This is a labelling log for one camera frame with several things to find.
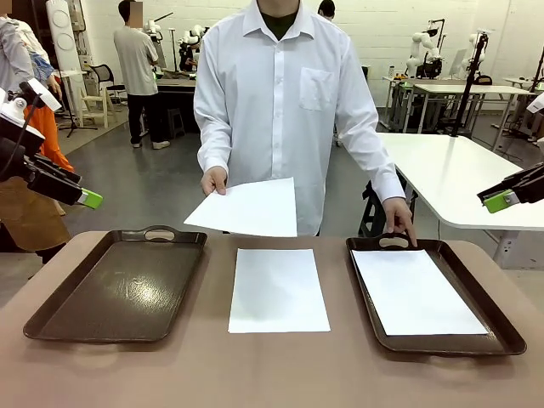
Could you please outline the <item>person in grey t-shirt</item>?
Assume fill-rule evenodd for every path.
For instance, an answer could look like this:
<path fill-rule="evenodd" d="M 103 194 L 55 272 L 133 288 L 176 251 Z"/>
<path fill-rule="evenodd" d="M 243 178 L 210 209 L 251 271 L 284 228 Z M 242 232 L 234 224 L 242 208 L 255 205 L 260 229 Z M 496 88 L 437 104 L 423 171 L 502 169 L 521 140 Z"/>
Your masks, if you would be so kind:
<path fill-rule="evenodd" d="M 161 133 L 158 87 L 152 70 L 158 64 L 158 53 L 150 37 L 130 25 L 130 19 L 136 15 L 136 4 L 136 0 L 118 3 L 124 26 L 114 32 L 114 45 L 127 92 L 130 143 L 134 149 L 142 146 L 140 117 L 145 116 L 152 148 L 161 150 L 169 147 L 170 142 Z"/>

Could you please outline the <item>person in white shirt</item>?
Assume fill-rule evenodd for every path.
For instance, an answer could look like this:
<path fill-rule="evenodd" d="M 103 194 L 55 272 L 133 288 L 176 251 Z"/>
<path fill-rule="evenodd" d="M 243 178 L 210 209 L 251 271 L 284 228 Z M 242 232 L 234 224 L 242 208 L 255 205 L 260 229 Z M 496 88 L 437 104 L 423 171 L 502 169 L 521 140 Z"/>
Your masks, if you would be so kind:
<path fill-rule="evenodd" d="M 320 233 L 333 139 L 378 122 L 350 37 L 302 0 L 252 0 L 204 35 L 194 113 L 231 127 L 226 189 L 294 179 L 300 235 Z"/>

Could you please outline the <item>white A4 paper stack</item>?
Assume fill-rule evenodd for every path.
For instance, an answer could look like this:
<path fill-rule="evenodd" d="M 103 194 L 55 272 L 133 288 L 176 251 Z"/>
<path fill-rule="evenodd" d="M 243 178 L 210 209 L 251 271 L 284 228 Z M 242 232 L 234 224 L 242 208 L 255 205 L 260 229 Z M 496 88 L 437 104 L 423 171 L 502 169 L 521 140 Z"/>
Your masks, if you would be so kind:
<path fill-rule="evenodd" d="M 237 252 L 230 334 L 330 330 L 313 250 Z"/>

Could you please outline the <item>grey background work table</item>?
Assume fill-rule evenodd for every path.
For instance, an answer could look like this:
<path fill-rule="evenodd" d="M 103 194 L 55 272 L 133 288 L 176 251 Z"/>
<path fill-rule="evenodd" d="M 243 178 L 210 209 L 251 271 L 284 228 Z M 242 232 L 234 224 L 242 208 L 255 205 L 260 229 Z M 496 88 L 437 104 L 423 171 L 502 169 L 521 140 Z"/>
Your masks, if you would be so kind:
<path fill-rule="evenodd" d="M 392 133 L 441 133 L 453 127 L 466 84 L 461 80 L 387 78 L 388 95 L 382 127 Z M 462 113 L 460 128 L 471 133 L 487 105 L 501 105 L 507 120 L 516 103 L 532 95 L 526 89 L 506 85 L 473 85 Z"/>

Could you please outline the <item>black mesh office chair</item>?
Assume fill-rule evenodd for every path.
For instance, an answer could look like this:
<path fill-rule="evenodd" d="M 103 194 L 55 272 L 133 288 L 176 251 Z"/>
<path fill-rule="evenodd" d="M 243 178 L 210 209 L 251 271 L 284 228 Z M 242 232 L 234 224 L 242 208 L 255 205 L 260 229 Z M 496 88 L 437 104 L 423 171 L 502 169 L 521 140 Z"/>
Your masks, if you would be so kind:
<path fill-rule="evenodd" d="M 126 92 L 123 84 L 117 83 L 113 71 L 107 64 L 91 65 L 90 70 L 98 80 L 98 86 L 105 88 L 108 94 L 113 96 L 113 100 L 118 104 L 122 101 L 122 94 Z"/>

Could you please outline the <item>black step stool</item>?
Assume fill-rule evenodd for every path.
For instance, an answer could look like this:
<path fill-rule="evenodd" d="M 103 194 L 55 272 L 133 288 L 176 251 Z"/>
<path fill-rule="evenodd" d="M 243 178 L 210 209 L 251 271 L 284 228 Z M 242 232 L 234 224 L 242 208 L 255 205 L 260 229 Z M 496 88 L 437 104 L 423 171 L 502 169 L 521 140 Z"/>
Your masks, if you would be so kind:
<path fill-rule="evenodd" d="M 386 229 L 386 213 L 382 203 L 373 195 L 363 199 L 365 208 L 362 214 L 359 227 L 360 237 L 378 237 Z"/>

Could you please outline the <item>white wooden folding chair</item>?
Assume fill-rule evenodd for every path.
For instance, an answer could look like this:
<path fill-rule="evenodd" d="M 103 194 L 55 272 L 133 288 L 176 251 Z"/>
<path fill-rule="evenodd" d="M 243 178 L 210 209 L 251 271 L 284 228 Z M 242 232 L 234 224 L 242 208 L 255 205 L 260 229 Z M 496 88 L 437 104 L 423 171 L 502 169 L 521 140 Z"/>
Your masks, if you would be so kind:
<path fill-rule="evenodd" d="M 83 88 L 79 89 L 80 107 L 78 121 L 81 126 L 86 120 L 95 122 L 100 120 L 105 129 L 110 126 L 110 99 L 105 88 L 101 88 L 97 95 L 88 94 Z"/>

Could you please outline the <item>white black humanoid robot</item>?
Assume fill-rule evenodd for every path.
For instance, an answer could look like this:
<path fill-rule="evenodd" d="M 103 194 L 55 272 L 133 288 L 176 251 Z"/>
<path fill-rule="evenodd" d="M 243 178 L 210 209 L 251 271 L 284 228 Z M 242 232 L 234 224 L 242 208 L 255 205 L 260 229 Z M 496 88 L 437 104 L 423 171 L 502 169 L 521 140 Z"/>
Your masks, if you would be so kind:
<path fill-rule="evenodd" d="M 184 72 L 197 70 L 200 57 L 201 40 L 207 33 L 208 27 L 195 25 L 191 30 L 185 31 L 179 41 L 179 69 Z"/>

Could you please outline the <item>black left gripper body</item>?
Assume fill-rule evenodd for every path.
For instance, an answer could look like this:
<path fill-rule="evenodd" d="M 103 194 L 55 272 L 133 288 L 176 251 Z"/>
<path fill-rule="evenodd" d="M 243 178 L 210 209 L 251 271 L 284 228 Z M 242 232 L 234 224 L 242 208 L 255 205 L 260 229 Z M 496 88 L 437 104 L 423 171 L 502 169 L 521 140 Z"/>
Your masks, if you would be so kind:
<path fill-rule="evenodd" d="M 0 182 L 12 177 L 25 179 L 31 172 L 26 163 L 43 144 L 43 136 L 33 127 L 0 118 Z"/>

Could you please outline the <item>white tower air conditioner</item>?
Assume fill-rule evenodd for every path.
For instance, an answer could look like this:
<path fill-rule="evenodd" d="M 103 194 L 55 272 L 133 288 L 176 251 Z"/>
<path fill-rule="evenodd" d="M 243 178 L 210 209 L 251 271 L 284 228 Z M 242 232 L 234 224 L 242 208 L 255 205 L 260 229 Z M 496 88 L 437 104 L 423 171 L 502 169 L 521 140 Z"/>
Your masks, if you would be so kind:
<path fill-rule="evenodd" d="M 47 0 L 48 23 L 54 50 L 62 71 L 80 71 L 80 61 L 66 0 Z"/>

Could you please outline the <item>black floor tripod stand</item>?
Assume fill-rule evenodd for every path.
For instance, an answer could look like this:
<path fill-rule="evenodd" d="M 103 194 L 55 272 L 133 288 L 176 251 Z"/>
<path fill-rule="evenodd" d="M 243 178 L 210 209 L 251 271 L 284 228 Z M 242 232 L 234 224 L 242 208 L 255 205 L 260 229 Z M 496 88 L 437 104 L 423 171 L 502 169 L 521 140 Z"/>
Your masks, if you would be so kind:
<path fill-rule="evenodd" d="M 74 88 L 71 85 L 70 76 L 62 76 L 63 71 L 59 71 L 59 81 L 63 84 L 65 89 L 65 97 L 68 101 L 66 110 L 68 111 L 68 117 L 70 122 L 62 123 L 58 126 L 59 131 L 67 131 L 67 138 L 70 138 L 74 131 L 82 130 L 97 130 L 96 127 L 85 127 L 82 121 L 79 119 L 79 105 L 77 103 L 77 97 L 74 94 Z"/>

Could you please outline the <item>person's right forearm white sleeve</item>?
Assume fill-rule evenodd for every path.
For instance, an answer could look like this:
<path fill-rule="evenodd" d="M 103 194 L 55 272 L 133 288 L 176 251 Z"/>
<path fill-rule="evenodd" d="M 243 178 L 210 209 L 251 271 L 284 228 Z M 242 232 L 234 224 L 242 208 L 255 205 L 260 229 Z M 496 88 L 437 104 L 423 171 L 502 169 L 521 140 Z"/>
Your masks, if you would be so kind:
<path fill-rule="evenodd" d="M 228 171 L 231 152 L 231 127 L 224 122 L 206 122 L 201 127 L 201 148 L 197 160 L 204 173 L 213 167 Z"/>

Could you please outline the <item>person's left forearm white sleeve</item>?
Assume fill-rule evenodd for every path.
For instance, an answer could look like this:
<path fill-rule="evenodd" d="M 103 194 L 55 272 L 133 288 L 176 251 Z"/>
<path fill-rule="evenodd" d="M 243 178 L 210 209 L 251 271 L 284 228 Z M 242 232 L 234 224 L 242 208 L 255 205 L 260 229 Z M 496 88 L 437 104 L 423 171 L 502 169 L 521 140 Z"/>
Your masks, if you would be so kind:
<path fill-rule="evenodd" d="M 362 170 L 368 173 L 371 185 L 382 203 L 405 199 L 394 162 L 372 126 L 363 126 L 349 138 L 348 152 Z"/>

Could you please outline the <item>small black plastic stool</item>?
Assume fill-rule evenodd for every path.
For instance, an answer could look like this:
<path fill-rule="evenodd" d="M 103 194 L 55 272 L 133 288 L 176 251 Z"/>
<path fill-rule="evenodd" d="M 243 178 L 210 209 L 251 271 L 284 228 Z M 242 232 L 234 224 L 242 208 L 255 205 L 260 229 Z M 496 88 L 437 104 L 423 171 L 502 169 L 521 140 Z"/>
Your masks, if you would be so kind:
<path fill-rule="evenodd" d="M 184 121 L 179 108 L 167 110 L 167 125 L 170 139 L 185 135 Z"/>

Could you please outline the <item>white A4 paper sheet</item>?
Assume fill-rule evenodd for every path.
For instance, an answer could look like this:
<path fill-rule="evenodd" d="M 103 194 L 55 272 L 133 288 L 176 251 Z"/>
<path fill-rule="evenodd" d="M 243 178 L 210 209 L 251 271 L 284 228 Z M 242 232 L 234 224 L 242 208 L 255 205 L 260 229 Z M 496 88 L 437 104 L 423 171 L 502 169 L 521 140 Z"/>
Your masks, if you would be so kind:
<path fill-rule="evenodd" d="M 488 333 L 426 251 L 352 255 L 388 336 Z"/>
<path fill-rule="evenodd" d="M 223 195 L 213 192 L 184 223 L 240 235 L 296 237 L 294 179 L 240 184 Z"/>

